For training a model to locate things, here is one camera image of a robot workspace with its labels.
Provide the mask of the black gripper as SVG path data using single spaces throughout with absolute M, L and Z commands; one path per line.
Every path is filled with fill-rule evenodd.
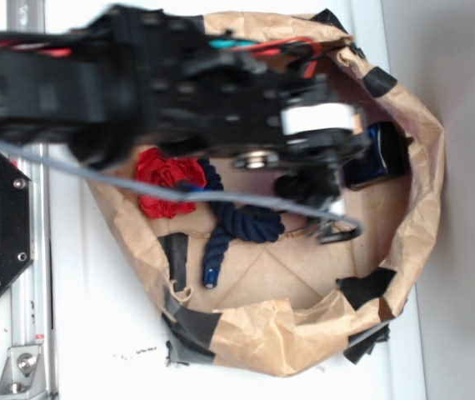
M 342 102 L 328 77 L 295 92 L 281 112 L 289 172 L 278 179 L 280 196 L 338 196 L 338 172 L 371 145 L 361 108 Z

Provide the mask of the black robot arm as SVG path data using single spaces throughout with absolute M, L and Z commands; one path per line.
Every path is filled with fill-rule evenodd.
M 113 6 L 67 34 L 0 32 L 0 140 L 64 143 L 96 169 L 137 144 L 325 183 L 368 149 L 363 113 L 309 37 L 246 42 L 188 17 Z

